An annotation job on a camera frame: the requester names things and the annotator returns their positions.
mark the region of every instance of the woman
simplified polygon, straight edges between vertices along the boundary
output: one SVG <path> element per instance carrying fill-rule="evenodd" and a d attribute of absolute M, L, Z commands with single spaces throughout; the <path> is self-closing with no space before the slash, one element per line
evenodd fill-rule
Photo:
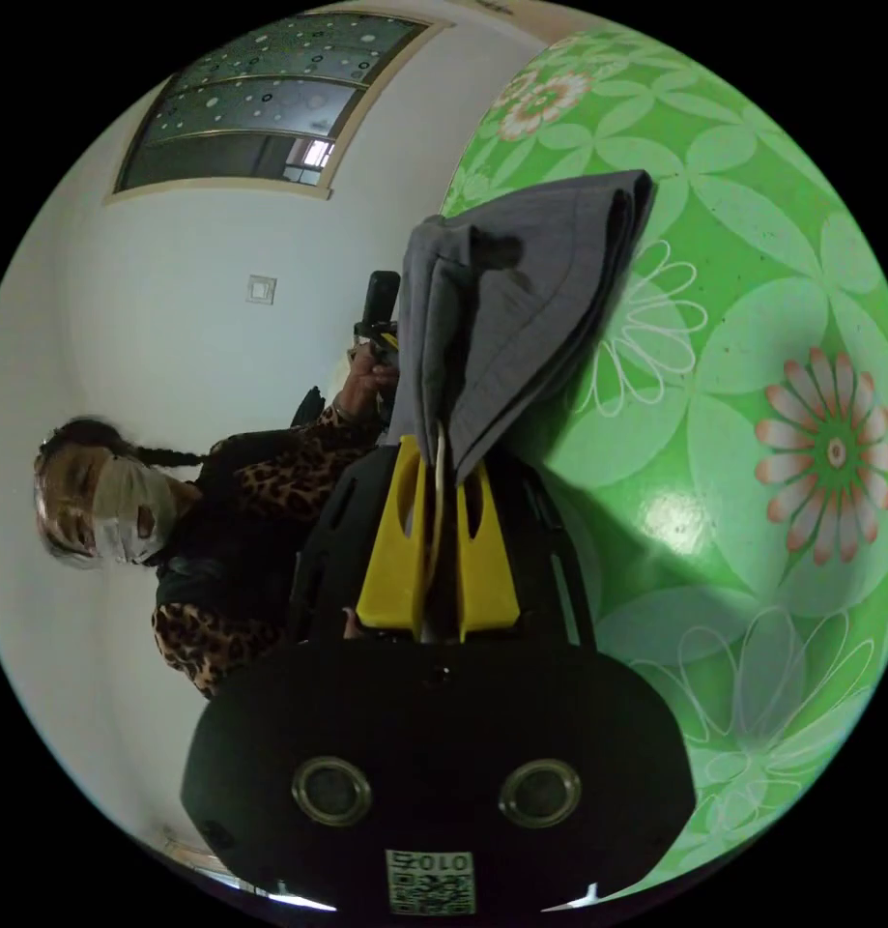
<path fill-rule="evenodd" d="M 205 456 L 139 448 L 105 422 L 71 420 L 35 459 L 44 544 L 79 566 L 155 567 L 160 653 L 211 698 L 282 640 L 296 554 L 345 468 L 374 447 L 378 396 L 397 377 L 363 346 L 317 421 L 235 435 Z M 194 464 L 202 471 L 189 482 L 156 470 Z"/>

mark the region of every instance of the face mask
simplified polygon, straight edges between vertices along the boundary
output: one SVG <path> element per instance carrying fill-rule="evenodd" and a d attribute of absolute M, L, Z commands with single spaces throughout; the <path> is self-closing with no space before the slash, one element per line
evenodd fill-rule
<path fill-rule="evenodd" d="M 154 517 L 146 538 L 137 531 L 139 507 Z M 101 557 L 140 564 L 163 548 L 175 521 L 176 501 L 163 474 L 124 457 L 102 465 L 93 499 L 93 531 Z"/>

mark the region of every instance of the folded gray fabric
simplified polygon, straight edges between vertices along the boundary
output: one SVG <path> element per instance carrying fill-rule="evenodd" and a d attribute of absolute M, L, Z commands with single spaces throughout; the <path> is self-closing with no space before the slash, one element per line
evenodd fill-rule
<path fill-rule="evenodd" d="M 433 462 L 442 421 L 461 483 L 594 346 L 652 195 L 643 171 L 589 175 L 419 225 L 404 259 L 387 440 L 414 434 Z"/>

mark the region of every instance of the leopard print sleeve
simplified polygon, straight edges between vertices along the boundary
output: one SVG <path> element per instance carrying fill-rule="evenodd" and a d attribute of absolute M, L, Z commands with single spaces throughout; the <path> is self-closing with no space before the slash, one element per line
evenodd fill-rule
<path fill-rule="evenodd" d="M 152 625 L 167 665 L 186 674 L 206 699 L 217 693 L 225 677 L 281 640 L 271 623 L 251 621 L 237 627 L 220 613 L 189 603 L 159 606 Z"/>
<path fill-rule="evenodd" d="M 236 472 L 239 506 L 266 518 L 310 525 L 344 471 L 376 447 L 381 427 L 347 422 L 329 406 L 316 421 L 292 431 L 300 439 L 294 448 Z"/>

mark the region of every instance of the braided hair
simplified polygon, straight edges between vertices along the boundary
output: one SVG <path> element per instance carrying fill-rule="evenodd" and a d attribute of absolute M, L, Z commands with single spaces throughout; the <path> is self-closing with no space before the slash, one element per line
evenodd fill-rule
<path fill-rule="evenodd" d="M 35 457 L 35 503 L 38 512 L 38 529 L 44 549 L 51 556 L 74 566 L 95 566 L 96 559 L 80 554 L 56 537 L 41 517 L 41 498 L 43 479 L 48 462 L 67 445 L 80 445 L 83 448 L 107 448 L 119 457 L 132 458 L 148 467 L 190 467 L 202 464 L 205 456 L 190 454 L 186 451 L 173 451 L 165 448 L 142 448 L 122 437 L 121 432 L 102 419 L 80 416 L 65 422 L 53 431 L 39 448 Z"/>

